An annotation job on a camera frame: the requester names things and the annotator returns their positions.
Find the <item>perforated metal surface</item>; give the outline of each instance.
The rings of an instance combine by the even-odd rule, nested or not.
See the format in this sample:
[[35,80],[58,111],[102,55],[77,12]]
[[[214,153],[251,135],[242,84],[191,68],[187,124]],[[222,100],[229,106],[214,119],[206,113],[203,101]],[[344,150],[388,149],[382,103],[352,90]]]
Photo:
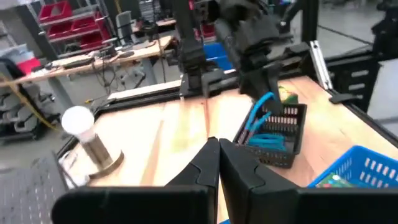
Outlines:
[[67,191],[54,154],[30,169],[0,176],[0,224],[49,224],[56,199]]

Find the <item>blue cable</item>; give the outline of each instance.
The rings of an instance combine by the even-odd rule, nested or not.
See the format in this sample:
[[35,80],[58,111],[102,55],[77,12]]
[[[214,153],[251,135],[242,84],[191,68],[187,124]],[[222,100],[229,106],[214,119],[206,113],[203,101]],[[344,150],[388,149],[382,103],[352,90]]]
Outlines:
[[[245,125],[246,130],[248,130],[250,132],[255,132],[261,127],[261,125],[263,125],[267,121],[267,119],[271,115],[270,111],[268,111],[264,116],[262,116],[254,124],[252,124],[252,122],[254,121],[254,118],[256,117],[257,111],[259,109],[261,109],[263,104],[271,97],[274,97],[273,93],[266,93],[253,106],[253,110],[250,112],[248,121]],[[258,147],[266,147],[268,149],[275,149],[275,150],[280,150],[280,151],[286,151],[286,148],[284,146],[284,137],[278,136],[275,134],[255,134],[254,136],[252,136],[249,139],[248,145],[249,146],[258,146]]]

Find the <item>office chair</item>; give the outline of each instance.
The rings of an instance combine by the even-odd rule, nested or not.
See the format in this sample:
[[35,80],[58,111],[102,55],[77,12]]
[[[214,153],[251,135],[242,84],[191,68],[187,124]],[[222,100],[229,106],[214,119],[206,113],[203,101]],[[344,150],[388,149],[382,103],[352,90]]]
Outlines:
[[[116,25],[118,28],[118,37],[122,45],[134,45],[139,43],[138,38],[132,32],[130,11],[118,14],[116,16]],[[142,64],[138,63],[137,65],[132,66],[132,73],[130,73],[129,75],[140,75],[144,77],[145,73]]]

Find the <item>gray floor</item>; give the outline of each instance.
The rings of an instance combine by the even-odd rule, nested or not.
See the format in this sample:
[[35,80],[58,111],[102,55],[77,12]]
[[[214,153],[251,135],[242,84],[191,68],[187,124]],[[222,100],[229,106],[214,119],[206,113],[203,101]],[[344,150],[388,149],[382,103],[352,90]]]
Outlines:
[[[355,8],[352,5],[335,9],[322,7],[320,11],[319,24],[372,42],[373,35],[370,31],[370,27],[382,17],[383,13],[377,12],[372,4],[360,8]],[[294,20],[293,25],[296,37],[300,37],[300,23],[301,21],[298,16]],[[363,43],[342,37],[323,29],[318,30],[318,36],[325,56],[342,54],[364,46]],[[177,67],[168,67],[166,62],[164,65],[167,82],[179,79],[180,73]],[[393,88],[393,85],[395,84],[388,78],[393,73],[392,71],[394,70],[394,66],[387,63],[386,67],[386,69],[383,68],[385,69],[383,71],[383,75],[380,75],[381,78],[377,81],[375,96],[372,99],[371,109],[369,110],[369,114],[377,119],[398,114],[398,111],[392,107],[392,105],[396,105],[398,103],[398,98],[393,94],[388,96],[389,100],[397,103],[390,103],[389,105],[391,107],[388,108],[389,111],[386,112],[386,108],[383,107],[384,105],[377,104],[380,102],[379,99],[382,99],[386,95],[385,91],[381,90],[381,86],[385,88],[386,85],[389,85]],[[155,64],[154,70],[158,82],[163,82],[163,72],[160,62]],[[132,88],[136,81],[137,80],[134,80],[133,78],[129,79],[126,82],[127,88]],[[105,95],[103,88],[98,84],[94,74],[75,75],[72,77],[72,81],[67,77],[63,77],[62,83],[76,105],[82,105],[87,99]],[[44,91],[50,91],[47,82],[41,82],[40,86]],[[398,125],[389,124],[387,127],[391,128],[392,131],[398,134]],[[64,144],[65,140],[63,140],[60,134],[55,131],[49,131],[39,141],[28,140],[3,144],[0,146],[0,169],[6,167],[27,166],[30,164],[32,159],[39,157],[41,154],[48,153],[49,151],[58,151]]]

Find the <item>light bulb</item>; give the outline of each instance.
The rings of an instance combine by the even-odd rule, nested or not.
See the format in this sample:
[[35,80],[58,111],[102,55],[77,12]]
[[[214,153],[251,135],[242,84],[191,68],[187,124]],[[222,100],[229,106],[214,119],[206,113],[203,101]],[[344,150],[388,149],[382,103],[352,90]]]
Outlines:
[[62,128],[74,135],[80,142],[90,142],[95,138],[94,115],[84,106],[73,106],[62,116]]

